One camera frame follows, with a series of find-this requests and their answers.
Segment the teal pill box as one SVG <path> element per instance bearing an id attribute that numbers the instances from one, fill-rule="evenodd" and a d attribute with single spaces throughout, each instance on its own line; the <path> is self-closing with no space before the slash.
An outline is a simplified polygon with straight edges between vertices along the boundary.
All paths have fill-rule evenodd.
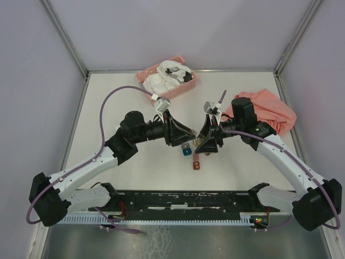
<path id="1" fill-rule="evenodd" d="M 192 154 L 191 148 L 184 148 L 184 149 L 182 149 L 182 151 L 183 151 L 184 156 L 189 156 Z"/>

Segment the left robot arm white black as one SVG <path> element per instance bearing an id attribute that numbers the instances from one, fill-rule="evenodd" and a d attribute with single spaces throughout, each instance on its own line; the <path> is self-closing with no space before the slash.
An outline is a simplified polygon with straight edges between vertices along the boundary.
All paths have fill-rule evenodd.
<path id="1" fill-rule="evenodd" d="M 92 157 L 49 176 L 37 174 L 30 189 L 29 211 L 34 210 L 38 222 L 50 227 L 74 210 L 91 207 L 114 210 L 119 205 L 119 197 L 110 184 L 102 184 L 96 190 L 81 189 L 81 186 L 131 159 L 138 152 L 138 143 L 163 138 L 168 146 L 175 147 L 195 137 L 192 129 L 175 120 L 168 110 L 159 120 L 149 122 L 144 121 L 141 112 L 131 111 Z"/>

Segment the glass pill bottle yellow pills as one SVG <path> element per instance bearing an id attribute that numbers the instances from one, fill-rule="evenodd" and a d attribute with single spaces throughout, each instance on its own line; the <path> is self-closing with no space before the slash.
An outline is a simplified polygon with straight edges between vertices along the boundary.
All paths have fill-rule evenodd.
<path id="1" fill-rule="evenodd" d="M 201 133 L 198 133 L 194 129 L 192 130 L 193 134 L 195 135 L 195 138 L 193 139 L 192 143 L 195 147 L 198 147 L 204 140 L 204 135 Z"/>

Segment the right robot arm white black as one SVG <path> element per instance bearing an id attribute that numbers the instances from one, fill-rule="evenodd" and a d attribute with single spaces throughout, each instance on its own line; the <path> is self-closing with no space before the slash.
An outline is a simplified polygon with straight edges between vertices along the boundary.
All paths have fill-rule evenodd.
<path id="1" fill-rule="evenodd" d="M 249 98 L 232 100 L 232 117 L 222 121 L 222 101 L 204 104 L 206 119 L 200 131 L 202 142 L 195 152 L 217 153 L 224 139 L 241 137 L 241 140 L 265 157 L 287 179 L 294 191 L 277 189 L 268 183 L 251 188 L 247 198 L 249 208 L 260 211 L 272 207 L 295 218 L 305 230 L 319 226 L 338 230 L 342 208 L 342 186 L 336 179 L 326 180 L 314 172 L 291 152 L 277 132 L 266 122 L 260 121 Z"/>

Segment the grey pill box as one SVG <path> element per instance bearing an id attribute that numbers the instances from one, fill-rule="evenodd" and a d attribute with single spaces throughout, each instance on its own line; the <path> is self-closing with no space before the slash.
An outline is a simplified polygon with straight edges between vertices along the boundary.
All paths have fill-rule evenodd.
<path id="1" fill-rule="evenodd" d="M 184 144 L 181 144 L 181 148 L 187 149 L 187 148 L 190 148 L 190 145 L 189 145 L 189 143 L 184 143 Z"/>

